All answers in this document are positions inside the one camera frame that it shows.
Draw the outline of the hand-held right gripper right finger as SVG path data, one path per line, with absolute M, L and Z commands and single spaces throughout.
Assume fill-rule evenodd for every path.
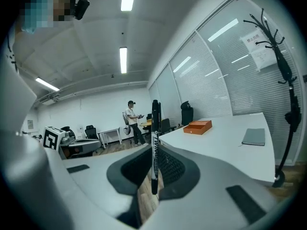
M 268 230 L 284 212 L 269 190 L 233 165 L 161 147 L 163 189 L 144 230 Z

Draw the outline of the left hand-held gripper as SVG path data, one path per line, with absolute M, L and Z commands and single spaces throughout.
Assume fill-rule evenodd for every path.
M 55 150 L 62 159 L 92 156 L 101 145 L 99 139 L 76 139 L 68 127 L 58 129 L 46 126 L 44 129 L 43 147 Z

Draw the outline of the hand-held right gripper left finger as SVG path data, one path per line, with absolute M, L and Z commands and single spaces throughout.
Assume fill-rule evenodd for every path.
M 151 152 L 139 147 L 101 156 L 62 160 L 45 149 L 59 202 L 55 217 L 47 224 L 52 230 L 152 230 L 153 218 L 140 225 L 138 187 L 122 175 L 138 157 Z

